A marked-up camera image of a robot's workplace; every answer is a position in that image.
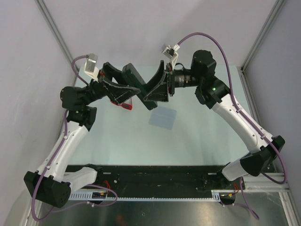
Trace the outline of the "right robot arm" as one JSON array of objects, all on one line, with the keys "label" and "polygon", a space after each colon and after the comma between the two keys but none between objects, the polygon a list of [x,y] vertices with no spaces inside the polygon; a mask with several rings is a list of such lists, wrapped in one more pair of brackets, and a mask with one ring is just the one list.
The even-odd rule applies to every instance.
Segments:
[{"label": "right robot arm", "polygon": [[167,102],[176,88],[196,87],[195,95],[221,116],[239,135],[249,153],[226,164],[217,177],[217,184],[228,189],[234,180],[245,176],[258,176],[271,164],[285,144],[281,136],[273,136],[263,129],[238,103],[230,88],[215,76],[216,61],[211,52],[198,50],[193,54],[189,69],[176,70],[178,53],[166,47],[163,50],[170,62],[161,62],[158,71],[148,82],[145,101]]}]

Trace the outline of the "dark green glasses case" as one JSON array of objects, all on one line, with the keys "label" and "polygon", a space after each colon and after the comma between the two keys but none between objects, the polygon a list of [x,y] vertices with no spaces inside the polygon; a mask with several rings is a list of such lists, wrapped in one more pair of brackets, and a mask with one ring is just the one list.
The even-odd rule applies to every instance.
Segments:
[{"label": "dark green glasses case", "polygon": [[137,96],[148,110],[155,109],[158,106],[156,101],[144,100],[144,97],[147,94],[147,89],[144,87],[146,82],[131,63],[128,63],[123,67],[122,77],[128,86],[138,88],[140,90],[140,93],[137,94]]}]

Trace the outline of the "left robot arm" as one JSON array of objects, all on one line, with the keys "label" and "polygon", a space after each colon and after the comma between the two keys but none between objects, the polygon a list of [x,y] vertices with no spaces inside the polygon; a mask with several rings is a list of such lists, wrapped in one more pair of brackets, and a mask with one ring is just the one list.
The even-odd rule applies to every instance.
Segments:
[{"label": "left robot arm", "polygon": [[95,122],[97,108],[90,107],[90,103],[108,97],[113,103],[120,105],[140,91],[128,86],[122,78],[122,72],[108,62],[101,69],[95,68],[93,73],[85,73],[92,76],[88,85],[82,88],[67,86],[61,90],[60,99],[66,110],[64,131],[38,169],[35,172],[28,171],[24,176],[32,204],[39,200],[61,208],[75,191],[87,185],[93,188],[103,185],[101,168],[93,164],[65,175],[76,148]]}]

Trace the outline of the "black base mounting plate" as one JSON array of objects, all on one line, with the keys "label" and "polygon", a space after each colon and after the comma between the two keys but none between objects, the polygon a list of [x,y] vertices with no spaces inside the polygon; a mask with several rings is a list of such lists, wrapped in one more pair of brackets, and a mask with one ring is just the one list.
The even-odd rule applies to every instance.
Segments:
[{"label": "black base mounting plate", "polygon": [[227,182],[221,166],[109,166],[88,164],[97,172],[94,185],[107,186],[121,197],[199,198],[211,190],[245,188],[243,180]]}]

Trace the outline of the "red sunglasses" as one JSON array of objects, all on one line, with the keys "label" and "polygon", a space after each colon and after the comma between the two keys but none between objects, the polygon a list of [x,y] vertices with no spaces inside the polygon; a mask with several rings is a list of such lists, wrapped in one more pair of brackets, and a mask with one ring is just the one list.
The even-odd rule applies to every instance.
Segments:
[{"label": "red sunglasses", "polygon": [[116,106],[120,106],[126,110],[132,110],[133,109],[133,102],[132,102],[132,99],[128,99],[127,101],[121,103],[121,104],[116,104],[114,102],[111,101],[112,104],[116,105]]}]

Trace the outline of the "light blue cleaning cloth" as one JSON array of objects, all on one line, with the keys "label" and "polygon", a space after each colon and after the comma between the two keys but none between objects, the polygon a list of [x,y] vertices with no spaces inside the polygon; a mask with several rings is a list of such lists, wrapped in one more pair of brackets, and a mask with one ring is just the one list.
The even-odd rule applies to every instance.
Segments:
[{"label": "light blue cleaning cloth", "polygon": [[177,111],[171,108],[158,106],[150,115],[149,124],[160,128],[172,130]]}]

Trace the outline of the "right aluminium frame post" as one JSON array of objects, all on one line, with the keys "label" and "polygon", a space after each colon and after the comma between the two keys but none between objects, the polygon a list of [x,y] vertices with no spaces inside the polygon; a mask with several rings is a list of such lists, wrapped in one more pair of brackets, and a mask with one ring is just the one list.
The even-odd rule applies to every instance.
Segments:
[{"label": "right aluminium frame post", "polygon": [[256,56],[259,48],[264,43],[266,36],[268,35],[269,31],[271,30],[273,24],[275,23],[276,19],[278,18],[280,12],[282,11],[283,7],[287,3],[286,0],[277,0],[269,12],[267,19],[265,20],[259,34],[256,37],[254,44],[252,45],[250,51],[248,52],[243,64],[241,65],[241,71],[245,71],[253,58]]}]

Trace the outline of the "aluminium frame post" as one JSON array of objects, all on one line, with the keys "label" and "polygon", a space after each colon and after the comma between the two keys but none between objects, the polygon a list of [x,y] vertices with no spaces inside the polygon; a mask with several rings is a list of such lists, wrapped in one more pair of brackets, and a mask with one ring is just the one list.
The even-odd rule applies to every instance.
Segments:
[{"label": "aluminium frame post", "polygon": [[245,71],[253,58],[256,56],[259,48],[264,43],[266,36],[268,35],[269,31],[271,30],[273,24],[275,23],[276,19],[278,18],[280,12],[282,11],[283,7],[287,3],[286,0],[277,0],[269,12],[267,19],[265,20],[259,34],[256,37],[254,44],[252,45],[250,51],[248,52],[243,64],[241,65],[241,71]]},{"label": "aluminium frame post", "polygon": [[52,32],[62,53],[64,54],[65,58],[67,59],[67,61],[70,64],[72,64],[73,57],[71,55],[71,52],[70,52],[69,48],[67,47],[66,42],[65,42],[63,36],[61,35],[61,32],[59,31],[48,7],[46,6],[45,1],[44,0],[34,0],[34,2],[36,3],[38,9],[40,10],[47,25],[49,26],[50,31]]}]

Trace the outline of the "left aluminium frame post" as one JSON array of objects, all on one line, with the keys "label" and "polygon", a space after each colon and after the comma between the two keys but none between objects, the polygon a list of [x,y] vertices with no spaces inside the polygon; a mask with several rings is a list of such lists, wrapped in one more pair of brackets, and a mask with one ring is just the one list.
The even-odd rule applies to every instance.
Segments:
[{"label": "left aluminium frame post", "polygon": [[52,32],[62,53],[64,54],[65,58],[67,59],[67,61],[70,64],[72,64],[73,57],[71,55],[71,52],[70,52],[69,48],[67,47],[66,42],[65,42],[63,36],[61,35],[61,32],[59,31],[48,7],[46,6],[45,1],[44,0],[34,0],[34,2],[36,3],[38,9],[40,10],[47,25],[49,26],[50,31]]}]

